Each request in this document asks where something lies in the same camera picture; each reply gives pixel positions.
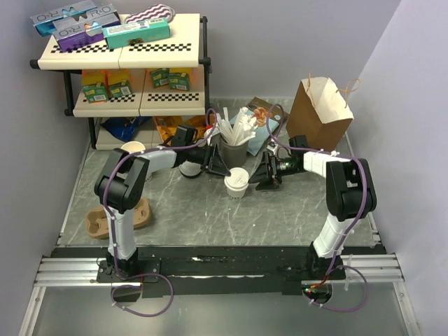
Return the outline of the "white cup lid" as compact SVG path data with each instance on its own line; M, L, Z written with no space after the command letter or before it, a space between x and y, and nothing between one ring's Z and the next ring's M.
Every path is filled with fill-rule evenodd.
M225 186L231 190L243 190L249 186L249 173L241 167L231 168L230 175L224 178Z

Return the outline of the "stack of white cup lids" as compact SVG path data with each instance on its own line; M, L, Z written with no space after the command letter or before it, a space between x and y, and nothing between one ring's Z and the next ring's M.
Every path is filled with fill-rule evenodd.
M178 166L180 173L188 178L195 179L202 173L201 164L185 161Z

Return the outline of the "stack of white paper cups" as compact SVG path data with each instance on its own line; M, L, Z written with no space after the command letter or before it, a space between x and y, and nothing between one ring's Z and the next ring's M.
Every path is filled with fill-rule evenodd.
M150 160L149 154L144 153L146 147L139 141L129 141L124 143L120 148L128 153L135 153L135 157Z

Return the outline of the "single white paper cup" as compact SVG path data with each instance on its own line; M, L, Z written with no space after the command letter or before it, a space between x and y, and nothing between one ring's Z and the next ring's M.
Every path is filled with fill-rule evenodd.
M227 194L232 199L239 200L245 195L245 192L249 185L247 183L245 183L244 185L241 185L241 186L235 186L235 185L231 185L229 183L225 183L225 186L227 189Z

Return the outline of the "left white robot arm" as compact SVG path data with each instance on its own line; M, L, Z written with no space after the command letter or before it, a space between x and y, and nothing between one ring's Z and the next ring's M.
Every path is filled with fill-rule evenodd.
M230 175L218 146L208 144L206 139L196 141L195 134L192 125L179 125L170 146L133 153L116 148L103 166L94 193L105 210L108 223L106 261L120 280L131 281L139 271L134 208L141 199L148 174L192 163L198 165L201 172Z

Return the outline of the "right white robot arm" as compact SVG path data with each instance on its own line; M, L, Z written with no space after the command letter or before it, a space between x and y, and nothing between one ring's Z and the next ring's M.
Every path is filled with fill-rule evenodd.
M337 264L347 236L357 222L377 206L377 196L368 162L338 153L308 148L304 135L289 139L290 155L279 159L266 150L249 179L256 190L276 190L282 178L310 172L325 179L325 223L311 243L305 268L314 279L328 276Z

